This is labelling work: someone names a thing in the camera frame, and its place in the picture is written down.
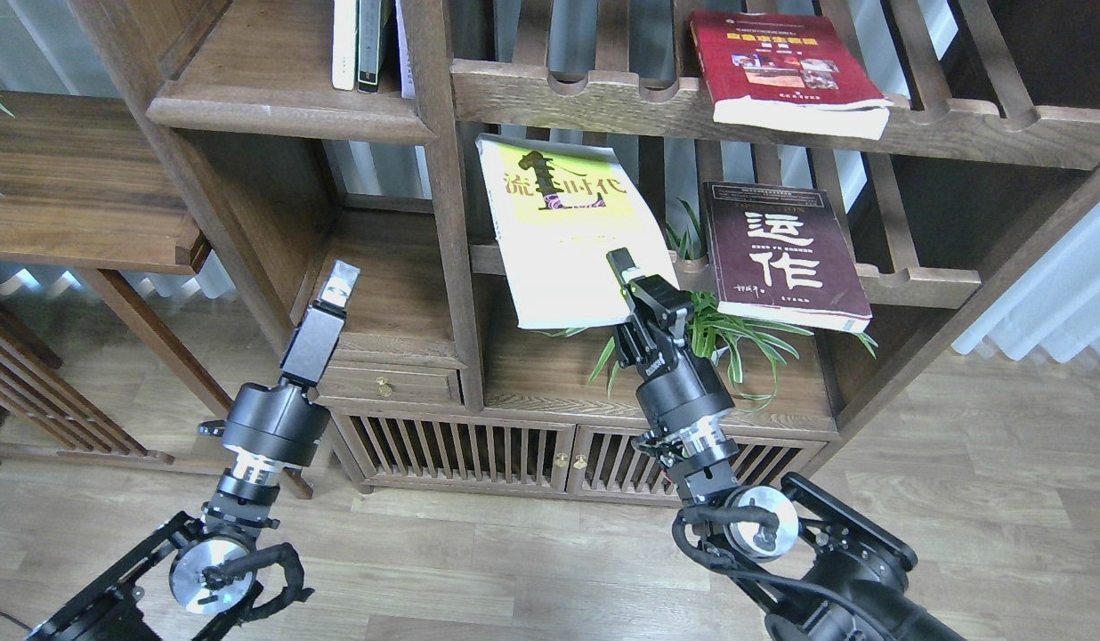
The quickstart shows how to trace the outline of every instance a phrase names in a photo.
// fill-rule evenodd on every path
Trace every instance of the white book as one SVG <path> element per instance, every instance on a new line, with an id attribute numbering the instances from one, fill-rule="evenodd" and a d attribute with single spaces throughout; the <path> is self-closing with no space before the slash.
<path id="1" fill-rule="evenodd" d="M 399 95 L 416 97 L 416 81 L 411 76 L 411 59 L 408 57 L 408 33 L 404 31 L 404 5 L 396 0 L 396 37 L 399 41 Z"/>
<path id="2" fill-rule="evenodd" d="M 356 11 L 359 0 L 333 0 L 333 88 L 356 88 Z"/>
<path id="3" fill-rule="evenodd" d="M 476 144 L 519 328 L 626 321 L 606 261 L 618 247 L 676 287 L 664 236 L 613 150 L 488 133 Z"/>

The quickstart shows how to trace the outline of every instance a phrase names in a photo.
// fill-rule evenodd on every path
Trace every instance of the white curtain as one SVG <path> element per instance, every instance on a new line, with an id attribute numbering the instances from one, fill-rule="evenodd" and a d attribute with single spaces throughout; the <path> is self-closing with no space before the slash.
<path id="1" fill-rule="evenodd" d="M 998 299 L 954 349 L 982 340 L 1022 360 L 1041 350 L 1067 363 L 1086 349 L 1100 356 L 1100 202 Z"/>

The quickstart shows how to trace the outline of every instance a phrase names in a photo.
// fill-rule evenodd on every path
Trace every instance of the wooden floor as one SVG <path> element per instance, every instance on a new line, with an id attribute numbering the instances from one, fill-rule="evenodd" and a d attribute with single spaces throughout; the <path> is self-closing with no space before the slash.
<path id="1" fill-rule="evenodd" d="M 67 360 L 77 389 L 148 446 L 190 451 L 208 413 L 101 308 L 8 301 Z M 276 362 L 237 301 L 158 302 L 231 393 Z M 4 438 L 41 440 L 10 422 Z M 740 592 L 684 560 L 663 508 L 380 490 L 338 464 L 317 498 L 278 500 L 311 600 L 229 639 L 765 639 Z M 970 639 L 1100 639 L 1100 371 L 945 354 L 817 474 L 921 556 L 910 597 Z M 213 479 L 6 462 L 0 609 L 38 623 Z M 783 572 L 805 560 L 791 557 Z M 167 640 L 201 625 L 168 603 L 168 563 L 142 603 Z M 278 576 L 266 576 L 277 589 Z M 0 640 L 20 633 L 0 620 Z"/>

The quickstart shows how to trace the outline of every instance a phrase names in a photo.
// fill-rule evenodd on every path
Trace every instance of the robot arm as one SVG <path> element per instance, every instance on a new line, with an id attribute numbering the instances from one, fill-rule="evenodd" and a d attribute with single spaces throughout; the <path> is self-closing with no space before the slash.
<path id="1" fill-rule="evenodd" d="M 309 465 L 324 433 L 328 410 L 309 401 L 307 393 L 333 356 L 359 276 L 359 268 L 338 261 L 282 357 L 277 385 L 245 383 L 224 421 L 199 426 L 200 433 L 221 438 L 235 456 L 202 505 L 202 518 L 175 515 L 38 625 L 30 641 L 158 639 L 142 621 L 138 582 L 172 554 L 173 596 L 188 611 L 212 616 L 195 641 L 221 639 L 234 625 L 274 616 L 314 593 L 305 587 L 305 568 L 292 545 L 258 550 L 257 539 L 278 524 L 268 516 L 280 491 L 278 475 L 285 467 Z M 280 565 L 286 586 L 255 606 L 263 589 L 256 573 L 273 564 Z"/>
<path id="2" fill-rule="evenodd" d="M 657 458 L 676 486 L 683 502 L 673 521 L 678 548 L 760 606 L 777 641 L 960 639 L 903 596 L 917 557 L 895 535 L 794 472 L 783 475 L 781 489 L 740 486 L 729 466 L 738 447 L 721 430 L 733 399 L 685 336 L 692 299 L 660 276 L 644 275 L 624 248 L 607 258 L 630 307 L 630 318 L 614 328 L 618 362 L 636 366 L 644 380 L 636 397 L 649 430 L 635 447 Z M 801 518 L 795 502 L 815 518 Z M 799 539 L 815 554 L 806 575 L 781 577 L 761 567 Z"/>

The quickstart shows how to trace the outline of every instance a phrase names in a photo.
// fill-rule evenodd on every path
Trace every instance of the wooden drawer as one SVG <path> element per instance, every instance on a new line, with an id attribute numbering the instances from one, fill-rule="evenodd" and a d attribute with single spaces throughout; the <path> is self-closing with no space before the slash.
<path id="1" fill-rule="evenodd" d="M 317 386 L 318 402 L 398 400 L 405 402 L 461 402 L 455 369 L 356 363 L 329 365 Z"/>

